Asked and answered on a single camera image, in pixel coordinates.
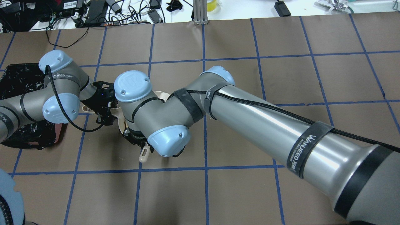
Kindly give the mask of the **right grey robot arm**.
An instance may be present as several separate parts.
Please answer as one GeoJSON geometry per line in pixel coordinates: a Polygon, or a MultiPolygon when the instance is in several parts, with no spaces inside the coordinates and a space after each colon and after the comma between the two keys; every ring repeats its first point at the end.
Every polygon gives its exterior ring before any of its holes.
{"type": "Polygon", "coordinates": [[[163,157],[177,156],[191,138],[189,127],[207,114],[327,195],[351,224],[399,224],[399,147],[278,108],[237,88],[221,66],[166,101],[138,70],[120,74],[114,89],[128,127],[163,157]]]}

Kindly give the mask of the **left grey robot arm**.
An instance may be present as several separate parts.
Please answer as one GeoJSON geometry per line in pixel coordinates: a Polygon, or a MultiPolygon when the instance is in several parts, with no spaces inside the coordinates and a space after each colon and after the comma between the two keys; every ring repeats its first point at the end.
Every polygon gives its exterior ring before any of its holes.
{"type": "Polygon", "coordinates": [[[45,74],[44,88],[1,100],[1,142],[20,127],[47,120],[74,121],[84,104],[98,116],[101,126],[113,125],[117,107],[112,83],[95,82],[62,50],[46,53],[38,63],[45,74]]]}

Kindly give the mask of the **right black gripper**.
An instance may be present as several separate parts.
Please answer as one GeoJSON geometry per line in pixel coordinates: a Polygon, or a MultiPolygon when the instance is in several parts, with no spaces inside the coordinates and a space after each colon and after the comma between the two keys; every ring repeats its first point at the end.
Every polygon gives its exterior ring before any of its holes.
{"type": "Polygon", "coordinates": [[[143,148],[145,144],[147,144],[150,147],[150,152],[154,152],[154,148],[148,143],[147,138],[142,132],[134,131],[131,128],[126,127],[122,135],[128,142],[130,142],[131,144],[136,144],[141,148],[143,148]]]}

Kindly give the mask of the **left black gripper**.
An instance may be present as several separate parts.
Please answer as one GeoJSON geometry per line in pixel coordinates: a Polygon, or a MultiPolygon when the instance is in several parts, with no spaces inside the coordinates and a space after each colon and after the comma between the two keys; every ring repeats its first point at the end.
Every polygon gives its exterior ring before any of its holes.
{"type": "Polygon", "coordinates": [[[112,115],[111,109],[117,108],[118,101],[115,97],[114,84],[97,81],[92,86],[96,88],[94,95],[89,98],[89,109],[98,116],[97,123],[104,126],[111,126],[116,119],[112,115]]]}

